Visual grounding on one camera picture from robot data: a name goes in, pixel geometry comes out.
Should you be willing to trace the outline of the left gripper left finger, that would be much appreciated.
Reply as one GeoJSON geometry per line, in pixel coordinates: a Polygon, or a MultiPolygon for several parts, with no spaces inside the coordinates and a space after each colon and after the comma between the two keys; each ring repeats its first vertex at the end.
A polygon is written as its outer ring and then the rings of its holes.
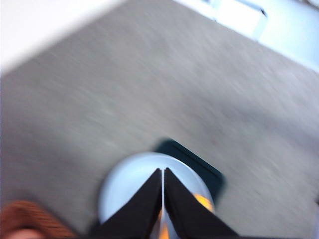
{"type": "Polygon", "coordinates": [[[148,239],[161,208],[161,170],[156,169],[131,199],[88,238],[148,239]]]}

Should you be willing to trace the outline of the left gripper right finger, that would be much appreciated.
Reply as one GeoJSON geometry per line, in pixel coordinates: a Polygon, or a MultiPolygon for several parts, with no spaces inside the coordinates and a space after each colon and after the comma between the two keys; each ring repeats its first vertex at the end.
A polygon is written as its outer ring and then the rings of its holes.
{"type": "Polygon", "coordinates": [[[164,204],[181,239],[238,239],[240,236],[200,204],[174,173],[164,170],[164,204]]]}

